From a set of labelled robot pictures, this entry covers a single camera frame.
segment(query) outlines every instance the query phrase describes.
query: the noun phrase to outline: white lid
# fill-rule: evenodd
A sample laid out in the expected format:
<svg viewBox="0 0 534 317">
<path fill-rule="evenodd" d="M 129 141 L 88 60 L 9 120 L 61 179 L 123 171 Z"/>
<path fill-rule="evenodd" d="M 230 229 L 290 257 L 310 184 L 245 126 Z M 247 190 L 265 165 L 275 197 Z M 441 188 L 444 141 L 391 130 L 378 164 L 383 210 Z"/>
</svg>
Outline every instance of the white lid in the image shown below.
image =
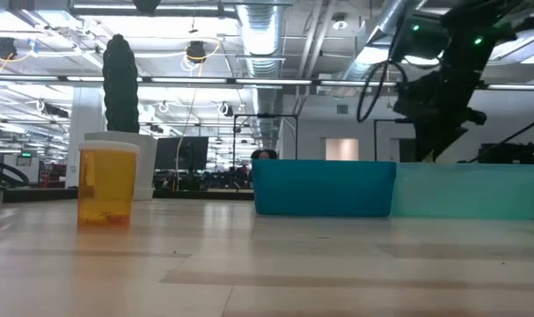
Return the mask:
<svg viewBox="0 0 534 317">
<path fill-rule="evenodd" d="M 114 141 L 83 141 L 79 145 L 79 150 L 107 150 L 126 151 L 135 154 L 140 153 L 140 147 L 135 144 Z"/>
</svg>

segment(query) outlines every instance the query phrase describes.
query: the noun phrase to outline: computer monitor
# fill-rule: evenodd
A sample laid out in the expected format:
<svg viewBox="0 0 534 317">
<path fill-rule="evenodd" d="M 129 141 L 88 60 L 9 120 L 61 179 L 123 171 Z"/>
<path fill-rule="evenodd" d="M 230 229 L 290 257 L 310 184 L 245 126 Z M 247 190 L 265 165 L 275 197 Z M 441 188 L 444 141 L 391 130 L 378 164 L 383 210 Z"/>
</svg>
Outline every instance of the computer monitor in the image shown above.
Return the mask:
<svg viewBox="0 0 534 317">
<path fill-rule="evenodd" d="M 180 137 L 164 137 L 157 140 L 155 169 L 175 169 Z M 179 170 L 205 170 L 208 160 L 208 138 L 187 136 L 179 151 Z"/>
</svg>

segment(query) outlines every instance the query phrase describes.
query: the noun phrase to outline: dark green plant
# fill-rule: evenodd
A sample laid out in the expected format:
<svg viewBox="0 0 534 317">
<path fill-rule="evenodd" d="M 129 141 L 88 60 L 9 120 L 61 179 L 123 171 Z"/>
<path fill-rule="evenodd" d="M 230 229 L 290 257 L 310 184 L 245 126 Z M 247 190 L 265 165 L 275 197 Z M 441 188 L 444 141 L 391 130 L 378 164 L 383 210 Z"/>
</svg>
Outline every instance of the dark green plant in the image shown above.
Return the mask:
<svg viewBox="0 0 534 317">
<path fill-rule="evenodd" d="M 140 132 L 137 68 L 134 52 L 122 35 L 115 35 L 103 54 L 105 104 L 109 131 Z"/>
</svg>

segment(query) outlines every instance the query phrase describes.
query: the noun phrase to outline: plastic bin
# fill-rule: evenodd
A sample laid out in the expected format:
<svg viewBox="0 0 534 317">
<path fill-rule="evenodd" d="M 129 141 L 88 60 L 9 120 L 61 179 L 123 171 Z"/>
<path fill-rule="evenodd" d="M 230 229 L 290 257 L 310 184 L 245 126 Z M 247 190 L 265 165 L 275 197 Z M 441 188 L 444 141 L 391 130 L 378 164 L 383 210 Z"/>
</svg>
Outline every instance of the plastic bin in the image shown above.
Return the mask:
<svg viewBox="0 0 534 317">
<path fill-rule="evenodd" d="M 398 164 L 391 215 L 534 218 L 534 166 Z"/>
<path fill-rule="evenodd" d="M 119 142 L 85 141 L 79 150 L 78 225 L 128 226 L 140 148 Z"/>
<path fill-rule="evenodd" d="M 260 215 L 388 217 L 392 162 L 272 160 L 252 162 Z"/>
</svg>

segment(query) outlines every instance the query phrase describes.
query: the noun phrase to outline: teal plastic bin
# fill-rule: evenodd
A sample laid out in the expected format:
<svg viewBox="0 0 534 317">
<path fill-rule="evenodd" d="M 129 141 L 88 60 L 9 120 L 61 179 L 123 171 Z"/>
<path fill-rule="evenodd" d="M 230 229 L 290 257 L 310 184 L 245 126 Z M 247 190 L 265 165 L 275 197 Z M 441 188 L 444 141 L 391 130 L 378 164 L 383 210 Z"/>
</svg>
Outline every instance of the teal plastic bin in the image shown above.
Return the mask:
<svg viewBox="0 0 534 317">
<path fill-rule="evenodd" d="M 533 219 L 534 166 L 398 164 L 391 215 Z"/>
<path fill-rule="evenodd" d="M 252 162 L 260 215 L 388 217 L 392 162 L 267 160 Z"/>
</svg>

